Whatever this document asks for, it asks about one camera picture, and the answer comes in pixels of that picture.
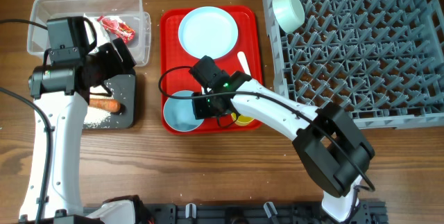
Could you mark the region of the white tissue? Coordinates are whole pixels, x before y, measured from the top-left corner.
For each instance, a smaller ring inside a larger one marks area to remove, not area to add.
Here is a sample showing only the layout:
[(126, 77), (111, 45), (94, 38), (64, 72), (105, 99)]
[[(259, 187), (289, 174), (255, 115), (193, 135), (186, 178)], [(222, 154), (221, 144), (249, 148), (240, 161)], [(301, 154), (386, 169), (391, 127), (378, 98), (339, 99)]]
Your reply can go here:
[[(105, 28), (101, 25), (101, 23), (99, 23), (96, 18), (93, 17), (88, 17), (86, 14), (83, 15), (83, 17), (87, 18), (88, 20), (91, 21), (94, 30), (96, 31), (97, 34), (97, 44), (96, 44), (96, 48), (92, 51), (97, 52), (98, 51), (98, 47), (106, 44), (107, 42), (110, 42), (110, 37), (108, 35), (108, 32), (105, 30)], [(86, 28), (86, 32), (87, 32), (87, 37), (88, 37), (88, 41), (89, 44), (92, 44), (93, 41), (95, 40), (94, 36), (93, 36), (93, 32), (91, 27), (89, 26), (89, 24), (87, 22), (84, 23), (85, 28)]]

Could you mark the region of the light blue bowl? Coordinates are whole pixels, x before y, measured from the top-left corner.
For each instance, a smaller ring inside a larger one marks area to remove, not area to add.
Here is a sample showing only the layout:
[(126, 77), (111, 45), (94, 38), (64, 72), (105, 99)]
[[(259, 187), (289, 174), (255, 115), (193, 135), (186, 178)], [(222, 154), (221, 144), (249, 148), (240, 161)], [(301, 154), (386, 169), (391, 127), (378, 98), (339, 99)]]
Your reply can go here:
[(178, 132), (191, 132), (204, 122), (196, 118), (191, 99), (168, 98), (164, 104), (163, 117), (166, 124)]

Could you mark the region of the yellow plastic cup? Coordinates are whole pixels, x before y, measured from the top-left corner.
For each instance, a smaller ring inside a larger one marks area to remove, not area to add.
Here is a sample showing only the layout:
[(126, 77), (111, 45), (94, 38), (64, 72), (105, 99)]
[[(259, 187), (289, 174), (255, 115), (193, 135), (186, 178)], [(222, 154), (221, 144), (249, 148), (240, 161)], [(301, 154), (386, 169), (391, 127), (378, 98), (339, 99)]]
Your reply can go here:
[(238, 126), (247, 126), (254, 121), (254, 118), (237, 115), (235, 112), (231, 113), (232, 120)]

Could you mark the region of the light green bowl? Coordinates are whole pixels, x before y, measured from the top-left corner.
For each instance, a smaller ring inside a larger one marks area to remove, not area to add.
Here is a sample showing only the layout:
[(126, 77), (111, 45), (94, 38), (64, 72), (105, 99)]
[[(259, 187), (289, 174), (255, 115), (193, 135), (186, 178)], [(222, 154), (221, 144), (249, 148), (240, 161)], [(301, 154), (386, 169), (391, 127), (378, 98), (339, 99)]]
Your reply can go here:
[(280, 28), (287, 34), (305, 22), (305, 9), (300, 0), (272, 0), (272, 7)]

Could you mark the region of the white plastic spoon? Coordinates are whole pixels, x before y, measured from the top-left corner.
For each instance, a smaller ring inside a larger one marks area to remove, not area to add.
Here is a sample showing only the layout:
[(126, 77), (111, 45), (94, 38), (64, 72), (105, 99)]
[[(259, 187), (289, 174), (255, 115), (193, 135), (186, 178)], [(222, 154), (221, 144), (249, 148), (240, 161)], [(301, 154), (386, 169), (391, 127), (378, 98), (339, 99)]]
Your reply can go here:
[(246, 54), (243, 51), (237, 53), (238, 61), (244, 71), (245, 74), (251, 75), (250, 68), (248, 66), (248, 61), (246, 59)]

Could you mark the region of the light blue plate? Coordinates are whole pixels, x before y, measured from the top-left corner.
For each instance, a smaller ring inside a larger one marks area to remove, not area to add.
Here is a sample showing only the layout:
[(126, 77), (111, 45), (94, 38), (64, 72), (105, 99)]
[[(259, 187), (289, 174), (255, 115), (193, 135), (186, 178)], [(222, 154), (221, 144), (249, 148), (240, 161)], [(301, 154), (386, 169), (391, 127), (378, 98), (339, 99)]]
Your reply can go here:
[(178, 27), (181, 47), (192, 57), (213, 59), (227, 55), (237, 43), (239, 29), (227, 11), (204, 6), (188, 12)]

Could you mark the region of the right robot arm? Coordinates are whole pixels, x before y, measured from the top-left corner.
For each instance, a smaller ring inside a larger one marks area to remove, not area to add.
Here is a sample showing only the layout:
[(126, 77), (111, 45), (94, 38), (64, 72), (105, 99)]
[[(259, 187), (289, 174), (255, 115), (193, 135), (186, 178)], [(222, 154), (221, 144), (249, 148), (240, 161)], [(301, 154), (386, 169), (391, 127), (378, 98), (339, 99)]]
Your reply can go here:
[(197, 99), (213, 114), (230, 110), (252, 117), (291, 140), (306, 172), (323, 190), (323, 211), (334, 221), (350, 222), (359, 191), (374, 191), (366, 172), (375, 151), (342, 107), (291, 101), (240, 71), (195, 70), (191, 75), (207, 90)]

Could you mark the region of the white rice pile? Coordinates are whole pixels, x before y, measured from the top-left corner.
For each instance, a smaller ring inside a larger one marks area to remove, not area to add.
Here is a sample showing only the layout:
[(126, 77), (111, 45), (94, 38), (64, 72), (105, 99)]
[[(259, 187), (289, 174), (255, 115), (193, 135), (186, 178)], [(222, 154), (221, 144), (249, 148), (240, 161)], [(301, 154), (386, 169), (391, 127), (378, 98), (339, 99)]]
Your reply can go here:
[[(110, 100), (110, 99), (114, 98), (112, 95), (111, 89), (105, 89), (101, 85), (99, 85), (97, 87), (91, 87), (89, 92), (90, 92), (90, 95), (89, 95), (90, 100), (92, 100), (92, 99)], [(85, 116), (83, 128), (84, 129), (96, 129), (102, 123), (107, 123), (110, 116), (111, 116), (111, 113), (106, 110), (102, 110), (97, 107), (89, 106), (87, 109), (87, 114)]]

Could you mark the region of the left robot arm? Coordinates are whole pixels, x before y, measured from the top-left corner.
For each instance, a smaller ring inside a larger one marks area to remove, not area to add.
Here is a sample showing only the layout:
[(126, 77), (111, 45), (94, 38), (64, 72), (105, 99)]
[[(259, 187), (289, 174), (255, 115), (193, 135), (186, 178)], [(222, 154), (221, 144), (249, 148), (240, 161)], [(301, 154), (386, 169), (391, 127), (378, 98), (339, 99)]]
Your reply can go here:
[(48, 50), (51, 64), (29, 78), (35, 107), (35, 141), (31, 176), (21, 221), (38, 223), (56, 212), (81, 215), (80, 139), (89, 106), (89, 90), (115, 76), (130, 75), (135, 61), (121, 39), (90, 53), (91, 44)]

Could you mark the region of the orange carrot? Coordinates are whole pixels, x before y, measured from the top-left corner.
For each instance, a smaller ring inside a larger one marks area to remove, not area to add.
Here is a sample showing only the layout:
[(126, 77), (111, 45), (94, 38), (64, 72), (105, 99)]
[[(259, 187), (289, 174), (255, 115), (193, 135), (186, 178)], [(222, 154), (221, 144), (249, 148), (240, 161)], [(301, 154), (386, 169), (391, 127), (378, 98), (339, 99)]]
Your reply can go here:
[(91, 98), (89, 106), (97, 109), (105, 110), (106, 112), (115, 113), (121, 109), (120, 102), (114, 99)]

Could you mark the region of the red snack wrapper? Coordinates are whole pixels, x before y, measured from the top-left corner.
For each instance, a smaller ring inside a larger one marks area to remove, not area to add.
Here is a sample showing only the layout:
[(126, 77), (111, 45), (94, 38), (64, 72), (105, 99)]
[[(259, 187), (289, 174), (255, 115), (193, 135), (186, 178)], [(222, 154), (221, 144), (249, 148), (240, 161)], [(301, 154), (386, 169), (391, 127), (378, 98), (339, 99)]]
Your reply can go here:
[(100, 16), (97, 22), (104, 27), (104, 29), (121, 38), (125, 44), (129, 43), (135, 37), (135, 30), (129, 27), (120, 17), (111, 16), (105, 17)]

